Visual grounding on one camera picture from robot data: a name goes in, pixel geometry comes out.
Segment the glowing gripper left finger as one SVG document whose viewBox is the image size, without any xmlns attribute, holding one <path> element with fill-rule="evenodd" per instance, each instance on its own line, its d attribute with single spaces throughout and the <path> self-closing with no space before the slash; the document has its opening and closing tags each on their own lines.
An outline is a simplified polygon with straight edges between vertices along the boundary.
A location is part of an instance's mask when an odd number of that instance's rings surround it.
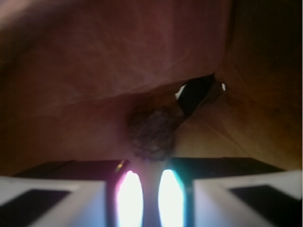
<svg viewBox="0 0 303 227">
<path fill-rule="evenodd" d="M 3 227 L 140 227 L 143 192 L 126 159 L 46 162 L 0 178 Z"/>
</svg>

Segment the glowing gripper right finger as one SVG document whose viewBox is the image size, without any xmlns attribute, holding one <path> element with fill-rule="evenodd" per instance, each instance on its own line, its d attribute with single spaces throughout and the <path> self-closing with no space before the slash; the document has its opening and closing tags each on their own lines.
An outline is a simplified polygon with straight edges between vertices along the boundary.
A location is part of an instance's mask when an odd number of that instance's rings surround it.
<svg viewBox="0 0 303 227">
<path fill-rule="evenodd" d="M 163 227 L 300 227 L 302 171 L 247 157 L 173 158 L 162 172 Z"/>
</svg>

